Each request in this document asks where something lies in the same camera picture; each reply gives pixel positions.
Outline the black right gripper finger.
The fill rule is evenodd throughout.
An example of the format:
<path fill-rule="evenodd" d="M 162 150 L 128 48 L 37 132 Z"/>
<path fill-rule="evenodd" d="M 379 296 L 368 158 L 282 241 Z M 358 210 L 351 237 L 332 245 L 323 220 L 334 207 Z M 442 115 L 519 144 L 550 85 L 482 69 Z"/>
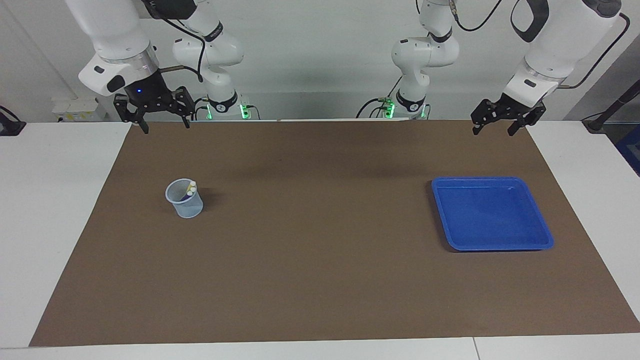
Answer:
<path fill-rule="evenodd" d="M 190 129 L 195 118 L 195 102 L 185 86 L 173 91 L 173 112 L 179 116 L 186 129 Z"/>
<path fill-rule="evenodd" d="M 125 94 L 114 94 L 114 108 L 122 123 L 131 123 L 139 126 L 144 134 L 149 134 L 149 126 L 144 119 L 146 115 L 145 107 L 134 105 L 134 111 L 130 110 L 130 98 Z"/>

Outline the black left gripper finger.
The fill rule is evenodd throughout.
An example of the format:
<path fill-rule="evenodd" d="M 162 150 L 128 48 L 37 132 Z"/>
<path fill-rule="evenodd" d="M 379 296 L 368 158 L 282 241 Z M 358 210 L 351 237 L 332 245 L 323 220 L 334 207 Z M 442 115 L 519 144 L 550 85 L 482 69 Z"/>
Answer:
<path fill-rule="evenodd" d="M 486 125 L 490 125 L 501 120 L 496 113 L 498 105 L 498 102 L 483 99 L 471 112 L 471 122 L 473 123 L 472 132 L 474 136 L 478 136 Z"/>
<path fill-rule="evenodd" d="M 517 114 L 512 125 L 507 128 L 507 134 L 510 137 L 513 137 L 520 129 L 523 129 L 526 126 L 534 126 L 546 111 L 546 105 L 538 104 L 537 107 L 531 109 L 527 114 Z"/>

